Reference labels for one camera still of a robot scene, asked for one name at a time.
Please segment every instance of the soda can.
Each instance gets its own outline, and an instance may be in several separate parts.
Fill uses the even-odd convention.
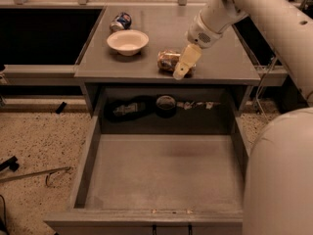
[[[110,30],[117,32],[119,30],[128,29],[131,26],[131,17],[125,12],[119,13],[110,23]]]

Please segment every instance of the drawer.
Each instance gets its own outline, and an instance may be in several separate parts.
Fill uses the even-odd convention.
[[[105,117],[116,100],[161,95],[212,107]],[[103,84],[69,210],[45,221],[61,235],[240,234],[248,146],[235,109],[220,86]]]

